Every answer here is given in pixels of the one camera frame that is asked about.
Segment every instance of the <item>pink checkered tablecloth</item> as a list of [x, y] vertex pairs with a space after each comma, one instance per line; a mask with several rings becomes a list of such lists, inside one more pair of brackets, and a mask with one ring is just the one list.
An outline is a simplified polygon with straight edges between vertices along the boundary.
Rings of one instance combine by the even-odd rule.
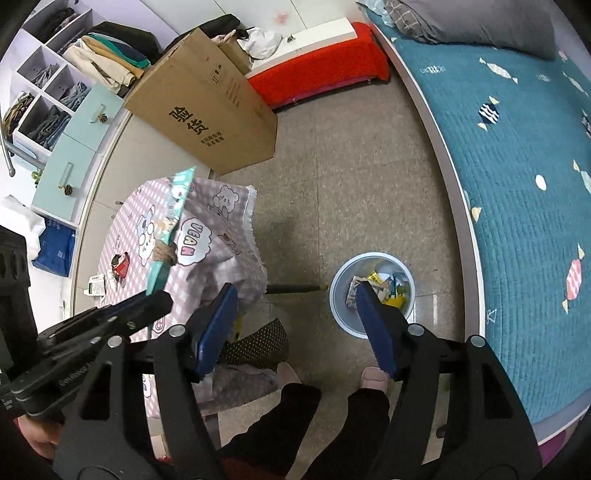
[[[156, 232], [171, 193], [168, 178], [151, 180], [134, 191], [121, 206], [100, 255], [98, 273], [106, 274], [116, 254], [129, 253], [127, 276], [115, 291], [107, 285], [101, 305], [115, 304], [146, 289]], [[194, 179], [174, 242], [178, 264], [168, 276], [173, 310], [154, 324], [153, 337], [171, 325], [186, 323], [193, 311], [210, 303], [226, 282], [238, 289], [239, 312], [245, 312], [265, 293], [267, 271], [252, 233], [256, 191], [252, 187]], [[132, 337], [146, 340], [148, 329]], [[159, 416], [154, 378], [144, 378], [148, 416]]]

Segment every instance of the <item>clothing pile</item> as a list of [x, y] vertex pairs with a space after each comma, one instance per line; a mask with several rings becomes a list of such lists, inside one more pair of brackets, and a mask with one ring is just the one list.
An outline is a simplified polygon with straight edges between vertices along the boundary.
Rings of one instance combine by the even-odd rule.
[[57, 139], [66, 128], [70, 118], [70, 115], [62, 112], [54, 105], [41, 123], [33, 125], [33, 129], [27, 134], [27, 137], [43, 148], [53, 150]]
[[6, 115], [4, 115], [2, 123], [9, 141], [12, 141], [12, 133], [15, 131], [19, 121], [21, 120], [28, 106], [31, 105], [32, 101], [33, 95], [28, 92], [21, 92], [18, 94], [18, 97], [12, 106], [8, 109], [8, 112], [6, 112]]
[[160, 58], [151, 33], [111, 22], [79, 32], [58, 53], [121, 97]]
[[39, 73], [37, 73], [31, 79], [33, 85], [35, 85], [36, 87], [39, 87], [39, 88], [43, 88], [45, 86], [45, 84], [47, 83], [47, 81], [51, 78], [51, 76], [55, 72], [57, 72], [57, 69], [59, 67], [60, 66], [57, 63], [54, 63], [53, 65], [48, 65], [43, 70], [39, 71]]
[[66, 93], [64, 93], [64, 95], [60, 98], [60, 102], [75, 112], [82, 103], [82, 100], [86, 98], [88, 92], [90, 92], [90, 89], [84, 85], [84, 83], [78, 82]]
[[71, 8], [60, 8], [51, 15], [33, 36], [42, 43], [47, 42], [53, 35], [74, 20], [78, 14]]

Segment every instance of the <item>gray pillow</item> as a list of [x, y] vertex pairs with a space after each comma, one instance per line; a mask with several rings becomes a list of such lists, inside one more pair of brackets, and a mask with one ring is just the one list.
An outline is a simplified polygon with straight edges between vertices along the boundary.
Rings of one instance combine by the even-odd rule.
[[418, 41], [479, 43], [556, 58], [554, 27], [538, 0], [386, 0], [385, 7], [399, 30]]

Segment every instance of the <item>person's foot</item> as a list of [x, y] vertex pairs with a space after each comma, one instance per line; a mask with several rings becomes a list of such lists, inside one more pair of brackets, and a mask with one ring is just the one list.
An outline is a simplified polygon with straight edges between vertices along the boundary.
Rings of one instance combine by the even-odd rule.
[[371, 388], [386, 393], [388, 380], [386, 372], [378, 367], [366, 367], [361, 374], [361, 388]]
[[277, 384], [283, 388], [288, 383], [301, 383], [301, 380], [289, 363], [281, 362], [277, 365]]

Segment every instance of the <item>black bag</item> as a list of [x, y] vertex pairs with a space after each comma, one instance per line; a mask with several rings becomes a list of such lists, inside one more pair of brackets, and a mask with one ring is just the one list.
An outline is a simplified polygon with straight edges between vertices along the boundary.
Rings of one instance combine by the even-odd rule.
[[238, 38], [248, 38], [248, 33], [245, 30], [241, 30], [238, 27], [240, 26], [240, 20], [238, 20], [232, 14], [222, 15], [221, 17], [217, 17], [209, 22], [202, 23], [198, 27], [192, 28], [188, 32], [185, 32], [175, 38], [168, 47], [164, 49], [162, 52], [162, 56], [165, 56], [168, 51], [173, 48], [178, 42], [180, 42], [184, 37], [193, 33], [196, 29], [200, 28], [203, 33], [205, 33], [209, 38], [217, 37], [218, 35], [226, 35], [230, 33], [232, 30], [236, 30]]
[[240, 20], [232, 14], [226, 14], [210, 20], [209, 22], [202, 23], [198, 28], [201, 28], [201, 31], [209, 38], [213, 38], [218, 35], [226, 35], [232, 30], [236, 30], [239, 26]]
[[158, 49], [158, 40], [151, 32], [139, 28], [127, 27], [113, 22], [103, 22], [90, 28], [89, 31], [102, 33], [128, 43], [140, 53], [143, 53], [152, 65], [161, 57]]

